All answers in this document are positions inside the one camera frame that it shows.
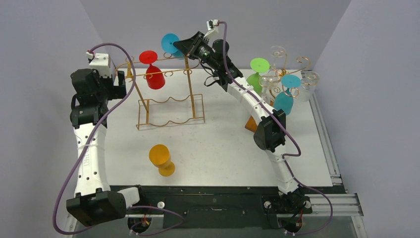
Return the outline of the blue plastic goblet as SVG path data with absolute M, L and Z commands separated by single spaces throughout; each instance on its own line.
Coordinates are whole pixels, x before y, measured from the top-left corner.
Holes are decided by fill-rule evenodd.
M 287 74 L 281 78 L 282 92 L 274 100 L 273 107 L 276 110 L 283 110 L 286 115 L 292 111 L 294 104 L 294 95 L 290 92 L 292 88 L 299 88 L 301 80 L 298 76 Z
M 184 55 L 174 46 L 174 42 L 179 41 L 179 38 L 177 35 L 173 33 L 168 33 L 163 36 L 161 40 L 161 47 L 164 51 L 163 57 L 165 59 L 170 58 L 177 58 L 177 59 L 183 59 Z

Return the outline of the tall gold wire glass rack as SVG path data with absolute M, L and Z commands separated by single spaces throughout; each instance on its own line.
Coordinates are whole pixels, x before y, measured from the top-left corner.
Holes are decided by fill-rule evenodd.
M 202 94 L 194 94 L 193 93 L 193 89 L 192 89 L 192 82 L 191 82 L 191 74 L 193 73 L 193 69 L 197 68 L 197 66 L 194 67 L 190 67 L 189 66 L 189 59 L 187 56 L 184 56 L 183 60 L 185 63 L 184 68 L 181 69 L 170 69 L 170 70 L 164 70 L 162 71 L 164 78 L 166 77 L 171 77 L 174 75 L 175 72 L 182 72 L 184 75 L 187 76 L 187 80 L 188 80 L 188 87 L 189 87 L 189 95 L 180 100 L 180 99 L 175 99 L 173 97 L 168 97 L 167 100 L 165 101 L 156 101 L 154 99 L 145 99 L 141 93 L 141 90 L 137 84 L 137 79 L 138 78 L 143 78 L 145 81 L 145 74 L 146 71 L 144 73 L 141 74 L 135 74 L 135 68 L 134 66 L 130 63 L 130 60 L 133 60 L 134 58 L 127 58 L 126 59 L 126 63 L 119 65 L 116 68 L 116 71 L 118 71 L 122 66 L 126 65 L 127 66 L 127 75 L 125 76 L 125 79 L 129 79 L 130 82 L 134 83 L 135 89 L 140 97 L 140 100 L 138 101 L 139 103 L 139 110 L 138 110 L 138 122 L 136 124 L 136 128 L 140 129 L 141 126 L 147 125 L 147 126 L 154 126 L 154 127 L 164 127 L 167 126 L 169 124 L 176 124 L 176 125 L 180 125 L 180 124 L 186 124 L 191 120 L 196 120 L 196 119 L 201 119 L 203 121 L 206 121 L 205 119 L 205 111 L 204 111 L 204 101 L 203 101 L 203 95 Z M 162 59 L 157 59 L 157 61 L 163 61 L 163 60 L 173 60 L 173 59 L 177 59 L 177 58 L 170 58 L 170 59 L 165 59 L 164 57 Z M 199 117 L 197 116 L 197 112 L 196 112 L 196 104 L 195 104 L 195 99 L 197 96 L 200 96 L 201 98 L 201 105 L 202 105 L 202 116 Z M 151 102 L 153 102 L 154 104 L 165 104 L 169 101 L 174 101 L 174 102 L 184 102 L 187 100 L 191 101 L 191 110 L 192 110 L 192 116 L 190 118 L 188 118 L 186 121 L 173 121 L 173 120 L 168 120 L 165 124 L 154 124 L 151 123 L 150 119 L 151 119 Z

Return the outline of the red plastic goblet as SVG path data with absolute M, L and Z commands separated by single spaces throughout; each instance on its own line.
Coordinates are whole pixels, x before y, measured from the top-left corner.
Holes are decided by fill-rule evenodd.
M 139 55 L 140 63 L 149 65 L 146 70 L 145 79 L 148 87 L 154 90 L 161 89 L 165 85 L 165 78 L 162 71 L 157 66 L 153 65 L 157 60 L 158 55 L 155 51 L 143 51 Z

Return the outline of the green plastic goblet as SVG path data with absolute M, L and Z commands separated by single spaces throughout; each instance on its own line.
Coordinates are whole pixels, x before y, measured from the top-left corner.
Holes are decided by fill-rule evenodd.
M 247 78 L 247 83 L 253 86 L 254 91 L 260 95 L 263 90 L 263 87 L 259 83 L 261 73 L 267 72 L 270 69 L 270 64 L 264 58 L 254 58 L 250 62 L 250 67 L 255 73 Z

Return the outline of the orange plastic goblet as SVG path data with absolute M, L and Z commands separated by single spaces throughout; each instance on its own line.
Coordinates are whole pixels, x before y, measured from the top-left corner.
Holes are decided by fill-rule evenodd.
M 150 162 L 158 168 L 161 176 L 168 177 L 175 172 L 169 149 L 163 144 L 153 146 L 149 151 Z

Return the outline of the small clear front wine glass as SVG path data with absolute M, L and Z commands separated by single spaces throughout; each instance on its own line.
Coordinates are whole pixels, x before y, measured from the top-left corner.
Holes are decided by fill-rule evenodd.
M 285 48 L 281 46 L 272 46 L 270 47 L 269 55 L 272 58 L 269 71 L 274 73 L 277 77 L 281 78 L 286 74 L 285 67 L 288 56 Z

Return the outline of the gold hook rack wooden base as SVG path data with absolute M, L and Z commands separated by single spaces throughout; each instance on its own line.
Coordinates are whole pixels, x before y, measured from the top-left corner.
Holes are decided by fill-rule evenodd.
M 305 80 L 297 75 L 312 65 L 307 57 L 296 58 L 296 62 L 302 65 L 301 68 L 287 70 L 288 55 L 281 46 L 272 46 L 269 55 L 273 58 L 271 62 L 264 58 L 251 60 L 250 66 L 254 73 L 247 77 L 247 83 L 270 106 L 281 109 L 288 115 L 294 101 L 304 97 L 311 87 L 317 85 L 319 76 L 310 73 Z

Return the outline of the clear patterned wine glass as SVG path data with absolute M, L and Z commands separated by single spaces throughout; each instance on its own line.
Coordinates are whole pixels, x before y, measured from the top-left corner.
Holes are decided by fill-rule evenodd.
M 301 85 L 297 100 L 301 102 L 309 101 L 315 92 L 316 85 L 320 81 L 320 75 L 315 71 L 305 71 L 302 73 Z

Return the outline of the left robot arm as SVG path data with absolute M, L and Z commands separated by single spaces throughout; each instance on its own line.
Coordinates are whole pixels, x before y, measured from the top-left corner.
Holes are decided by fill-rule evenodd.
M 85 227 L 124 218 L 147 209 L 148 200 L 139 185 L 112 191 L 105 171 L 107 103 L 126 96 L 125 75 L 101 76 L 97 69 L 78 69 L 70 76 L 76 91 L 71 102 L 70 121 L 76 136 L 78 162 L 74 198 L 66 201 L 67 211 Z

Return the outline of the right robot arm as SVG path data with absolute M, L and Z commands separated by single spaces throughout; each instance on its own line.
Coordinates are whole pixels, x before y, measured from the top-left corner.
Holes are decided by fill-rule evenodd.
M 266 152 L 277 179 L 278 190 L 284 194 L 279 199 L 279 205 L 286 212 L 293 211 L 299 206 L 299 199 L 291 192 L 299 185 L 286 161 L 288 154 L 285 145 L 289 136 L 285 128 L 286 114 L 266 103 L 246 81 L 227 55 L 229 44 L 226 40 L 216 40 L 210 46 L 204 34 L 198 31 L 193 37 L 175 41 L 172 45 L 188 58 L 207 64 L 218 78 L 218 85 L 250 113 L 257 123 L 254 142 Z

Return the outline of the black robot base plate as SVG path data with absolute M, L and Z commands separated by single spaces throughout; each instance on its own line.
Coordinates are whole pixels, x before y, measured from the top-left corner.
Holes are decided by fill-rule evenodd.
M 184 229 L 276 228 L 312 213 L 306 189 L 281 195 L 275 186 L 142 186 L 131 223 Z

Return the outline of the aluminium table frame rail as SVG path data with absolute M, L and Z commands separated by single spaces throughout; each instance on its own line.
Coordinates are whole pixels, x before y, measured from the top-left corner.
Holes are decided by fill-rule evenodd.
M 309 105 L 314 116 L 316 129 L 320 138 L 320 143 L 333 185 L 329 188 L 330 191 L 327 192 L 327 195 L 332 195 L 334 190 L 339 190 L 340 192 L 339 194 L 334 194 L 334 196 L 331 198 L 334 209 L 333 214 L 335 216 L 349 217 L 362 216 L 363 211 L 358 195 L 356 193 L 349 193 L 343 184 L 342 177 L 338 168 L 338 163 L 332 149 L 332 144 L 315 94 L 312 94 L 309 97 Z

